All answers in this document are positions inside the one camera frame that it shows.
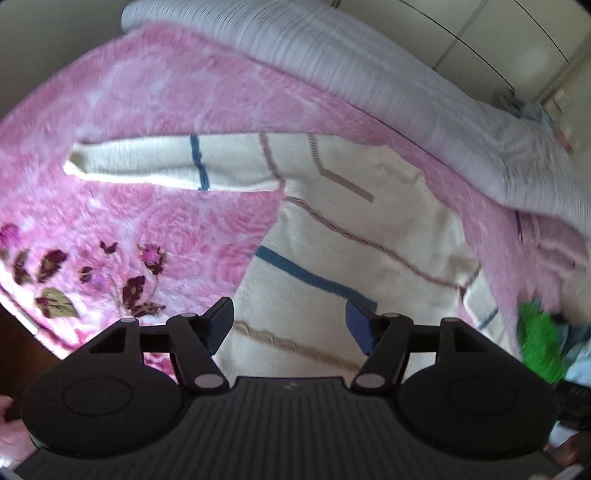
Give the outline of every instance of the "green cloth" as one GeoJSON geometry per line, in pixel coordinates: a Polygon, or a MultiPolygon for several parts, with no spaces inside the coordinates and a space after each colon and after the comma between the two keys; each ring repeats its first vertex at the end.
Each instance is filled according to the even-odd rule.
{"type": "Polygon", "coordinates": [[[549,384],[564,378],[558,332],[550,315],[539,302],[524,303],[519,308],[517,341],[523,363],[549,384]]]}

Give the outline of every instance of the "wooden floor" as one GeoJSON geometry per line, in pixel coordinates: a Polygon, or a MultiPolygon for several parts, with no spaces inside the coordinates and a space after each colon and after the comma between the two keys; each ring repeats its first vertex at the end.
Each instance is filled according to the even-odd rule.
{"type": "Polygon", "coordinates": [[[0,306],[0,395],[16,400],[8,419],[19,416],[19,400],[27,385],[59,362],[0,306]]]}

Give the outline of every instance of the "blue stripe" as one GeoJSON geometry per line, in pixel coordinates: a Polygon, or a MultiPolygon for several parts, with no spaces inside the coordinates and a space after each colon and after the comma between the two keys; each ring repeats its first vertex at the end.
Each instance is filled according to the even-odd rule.
{"type": "Polygon", "coordinates": [[[201,162],[201,149],[199,148],[199,137],[197,135],[191,135],[191,154],[193,155],[193,163],[199,170],[199,181],[201,187],[199,190],[209,190],[209,177],[205,170],[205,165],[201,162]]]}
{"type": "Polygon", "coordinates": [[[499,313],[499,309],[494,309],[488,318],[478,326],[478,329],[484,330],[486,327],[488,327],[489,324],[495,319],[497,313],[499,313]]]}
{"type": "Polygon", "coordinates": [[[295,263],[289,261],[285,257],[282,257],[278,253],[274,252],[273,250],[268,249],[267,247],[263,247],[262,245],[258,248],[255,254],[261,260],[264,260],[267,263],[270,263],[274,267],[283,270],[285,273],[288,273],[292,277],[301,280],[304,283],[312,287],[319,288],[321,290],[327,291],[329,293],[334,293],[339,297],[343,297],[346,300],[359,300],[363,302],[363,304],[375,312],[378,308],[378,304],[373,300],[361,295],[356,290],[352,288],[345,287],[340,283],[334,282],[332,280],[326,280],[325,278],[319,277],[318,275],[314,275],[313,273],[308,272],[307,270],[301,268],[300,266],[296,265],[295,263]]]}

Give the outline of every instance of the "beige stripe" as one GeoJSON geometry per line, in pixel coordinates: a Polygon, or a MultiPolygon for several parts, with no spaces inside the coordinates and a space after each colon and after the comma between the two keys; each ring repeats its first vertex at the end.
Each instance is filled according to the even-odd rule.
{"type": "Polygon", "coordinates": [[[374,196],[370,193],[361,188],[359,185],[356,185],[352,181],[347,180],[346,178],[341,177],[337,173],[327,170],[322,165],[322,161],[320,160],[320,155],[318,153],[318,139],[314,134],[307,134],[308,142],[310,143],[310,152],[312,153],[312,160],[318,168],[318,172],[327,180],[333,181],[338,183],[342,187],[345,187],[347,190],[352,191],[355,195],[360,196],[364,200],[367,200],[369,203],[374,202],[374,196]]]}
{"type": "Polygon", "coordinates": [[[344,358],[329,353],[322,352],[316,348],[299,345],[292,340],[286,340],[274,336],[271,332],[265,330],[257,330],[256,328],[248,326],[245,322],[234,322],[232,327],[236,333],[240,333],[248,338],[251,338],[259,343],[264,343],[278,350],[284,352],[291,352],[296,355],[301,355],[306,358],[311,358],[320,363],[331,365],[332,367],[340,367],[345,370],[357,373],[362,365],[358,365],[344,358]]]}

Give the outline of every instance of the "floral blanket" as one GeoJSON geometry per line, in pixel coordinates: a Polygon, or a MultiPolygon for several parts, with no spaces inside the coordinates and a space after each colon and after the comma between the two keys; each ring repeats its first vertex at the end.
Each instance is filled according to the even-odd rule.
{"type": "MultiPolygon", "coordinates": [[[[460,214],[509,330],[518,296],[558,306],[557,280],[519,244],[515,212],[332,95],[170,25],[90,52],[0,124],[4,306],[64,357],[121,316],[163,323],[232,296],[281,193],[99,184],[67,177],[62,165],[75,142],[258,131],[389,145],[460,214]]],[[[165,355],[147,360],[170,371],[165,355]]]]}

